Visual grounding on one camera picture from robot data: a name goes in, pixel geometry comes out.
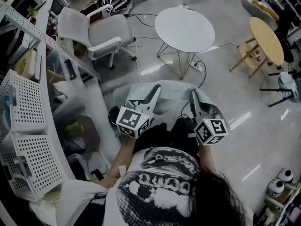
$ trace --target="chair armrest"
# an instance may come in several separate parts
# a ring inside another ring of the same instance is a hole
[[[120,37],[115,37],[113,39],[110,39],[102,44],[99,44],[95,47],[89,47],[88,49],[88,56],[90,59],[94,58],[94,53],[97,51],[101,51],[102,49],[106,48],[109,45],[114,45],[116,46],[115,50],[113,50],[111,53],[117,53],[121,47],[122,40]]]
[[[98,8],[98,9],[96,9],[96,10],[93,11],[92,13],[89,13],[89,14],[87,15],[87,17],[91,17],[92,15],[94,15],[94,14],[96,14],[96,13],[99,13],[99,12],[101,12],[101,11],[107,9],[107,8],[111,8],[111,10],[112,10],[112,9],[113,9],[113,6],[112,6],[111,4],[106,4],[106,5],[104,5],[104,6],[100,7],[100,8]]]

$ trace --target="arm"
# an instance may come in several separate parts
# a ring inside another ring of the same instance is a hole
[[[94,57],[94,53],[97,52],[98,50],[101,51],[102,49],[106,48],[109,45],[113,45],[115,47],[115,50],[112,51],[111,53],[118,53],[120,47],[122,44],[122,40],[120,37],[115,37],[113,39],[110,39],[102,44],[99,44],[95,47],[89,47],[87,48],[88,50],[88,56],[91,60],[98,59],[97,57]]]
[[[125,137],[123,139],[119,152],[110,168],[108,176],[97,182],[97,184],[107,189],[114,185],[114,183],[120,177],[118,166],[125,165],[126,168],[128,168],[131,163],[135,142],[135,138]]]
[[[198,139],[198,143],[199,143],[199,158],[201,164],[200,167],[208,168],[211,171],[215,171],[210,145],[203,145],[199,139]]]

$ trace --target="white plastic basket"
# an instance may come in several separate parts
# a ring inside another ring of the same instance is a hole
[[[9,107],[12,132],[41,131],[47,126],[38,83],[9,70],[0,86],[0,112],[3,110],[4,96],[11,100]]]
[[[63,182],[46,135],[9,133],[0,146],[0,161],[15,195],[26,200],[36,202]]]

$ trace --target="white floor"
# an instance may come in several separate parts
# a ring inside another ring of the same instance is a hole
[[[182,0],[148,0],[139,3],[133,14],[158,14],[162,10],[182,4]],[[87,1],[75,1],[71,7],[82,9]],[[189,8],[203,14],[215,29],[214,45],[239,44],[251,38],[250,15],[240,0],[190,0]],[[144,23],[154,25],[154,16],[140,16]],[[135,37],[157,38],[154,27],[141,24],[136,17],[128,18]],[[160,40],[137,39],[133,45],[143,42],[137,49],[139,73],[142,82],[179,80],[157,57]],[[206,64],[207,76],[201,89],[219,106],[231,126],[229,135],[218,145],[212,146],[216,168],[230,180],[234,190],[254,211],[263,203],[267,184],[276,177],[282,167],[291,169],[296,178],[301,172],[301,106],[286,101],[268,108],[268,104],[282,98],[277,92],[260,92],[259,88],[277,88],[277,77],[268,72],[277,72],[274,66],[264,66],[252,79],[252,70],[242,64],[232,73],[229,68],[239,59],[235,46],[226,45],[198,54]],[[174,56],[165,60],[176,68]],[[101,89],[108,109],[113,105],[113,91],[123,85],[139,82],[135,62],[126,60],[118,53],[114,58],[114,71],[105,67],[107,58],[95,66],[102,77]],[[199,85],[205,73],[190,68],[184,82]],[[174,121],[182,107],[173,111]]]

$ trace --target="wooden round table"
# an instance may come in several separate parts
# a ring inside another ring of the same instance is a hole
[[[256,17],[250,18],[250,28],[253,38],[239,46],[241,59],[230,69],[231,72],[242,62],[245,62],[249,67],[255,69],[249,78],[259,71],[267,59],[269,59],[275,65],[282,65],[284,62],[283,49],[274,31],[264,21]],[[254,40],[257,42],[257,44],[252,48],[249,43]],[[266,58],[261,62],[260,65],[257,63],[254,57],[250,56],[258,47],[260,47],[263,53],[266,55]]]

